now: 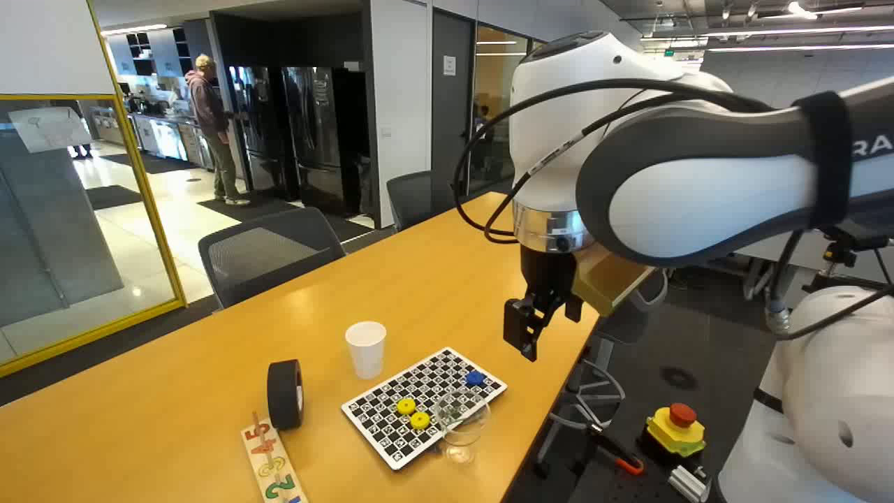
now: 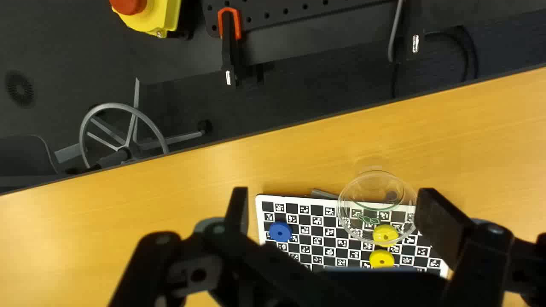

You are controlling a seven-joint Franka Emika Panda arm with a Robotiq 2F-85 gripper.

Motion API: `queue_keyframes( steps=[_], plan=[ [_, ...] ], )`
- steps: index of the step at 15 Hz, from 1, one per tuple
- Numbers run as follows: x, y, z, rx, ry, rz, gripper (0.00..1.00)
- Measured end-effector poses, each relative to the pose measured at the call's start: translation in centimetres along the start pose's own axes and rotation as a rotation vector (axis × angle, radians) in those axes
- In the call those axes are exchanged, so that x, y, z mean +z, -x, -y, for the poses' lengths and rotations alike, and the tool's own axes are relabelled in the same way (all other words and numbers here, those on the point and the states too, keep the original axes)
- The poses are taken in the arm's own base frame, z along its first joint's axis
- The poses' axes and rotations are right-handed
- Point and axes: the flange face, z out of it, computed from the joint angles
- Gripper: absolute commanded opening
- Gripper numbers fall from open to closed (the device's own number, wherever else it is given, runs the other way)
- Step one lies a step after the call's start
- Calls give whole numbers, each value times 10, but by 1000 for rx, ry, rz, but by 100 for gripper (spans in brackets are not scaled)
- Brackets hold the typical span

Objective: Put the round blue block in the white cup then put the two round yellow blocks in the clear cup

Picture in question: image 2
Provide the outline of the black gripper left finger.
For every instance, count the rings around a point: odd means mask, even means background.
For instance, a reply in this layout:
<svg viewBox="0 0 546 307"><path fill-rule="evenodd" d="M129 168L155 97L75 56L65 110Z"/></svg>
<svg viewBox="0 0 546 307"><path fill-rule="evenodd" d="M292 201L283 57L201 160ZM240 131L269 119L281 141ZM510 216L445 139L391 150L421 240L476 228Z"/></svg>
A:
<svg viewBox="0 0 546 307"><path fill-rule="evenodd" d="M201 220L186 238L140 238L107 307L184 307L208 291L222 307L314 307L317 276L290 255L247 237L247 189L234 187L227 213Z"/></svg>

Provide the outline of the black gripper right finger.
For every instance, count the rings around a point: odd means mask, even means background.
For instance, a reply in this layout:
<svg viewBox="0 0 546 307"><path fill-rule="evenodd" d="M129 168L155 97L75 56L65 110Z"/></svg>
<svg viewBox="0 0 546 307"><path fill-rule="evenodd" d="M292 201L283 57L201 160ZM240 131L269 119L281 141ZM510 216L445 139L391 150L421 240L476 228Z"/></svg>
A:
<svg viewBox="0 0 546 307"><path fill-rule="evenodd" d="M452 269L440 307L501 307L507 291L546 307L546 233L518 238L495 221L467 216L433 187L420 187L414 225Z"/></svg>

